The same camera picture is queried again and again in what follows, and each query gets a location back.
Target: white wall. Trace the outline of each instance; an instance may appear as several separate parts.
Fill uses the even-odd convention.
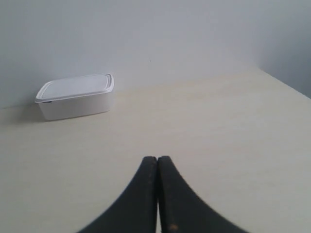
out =
[[[281,78],[274,64],[289,63],[288,51],[304,52],[293,62],[306,76],[310,8],[309,0],[2,0],[0,107],[32,102],[51,79],[100,72],[112,72],[119,90],[253,66]]]

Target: light wooden table surface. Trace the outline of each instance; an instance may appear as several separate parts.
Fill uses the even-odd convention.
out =
[[[0,110],[1,232],[76,232],[143,156],[169,155],[240,227],[310,233],[310,138],[311,100],[260,70],[117,93],[112,111],[75,119]]]

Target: tabletop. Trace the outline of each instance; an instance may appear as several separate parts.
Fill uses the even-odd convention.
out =
[[[111,111],[73,119],[2,109],[1,231],[77,232],[144,156],[168,155],[245,230],[309,233],[310,136],[311,100],[260,70],[117,92]]]

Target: plastic food container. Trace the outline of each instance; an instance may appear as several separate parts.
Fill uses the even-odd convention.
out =
[[[35,102],[47,120],[102,113],[112,106],[113,87],[111,74],[59,79],[44,84]]]

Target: container lid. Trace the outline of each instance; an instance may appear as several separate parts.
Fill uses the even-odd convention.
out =
[[[66,100],[111,92],[114,86],[111,74],[95,74],[50,81],[38,92],[35,102]]]

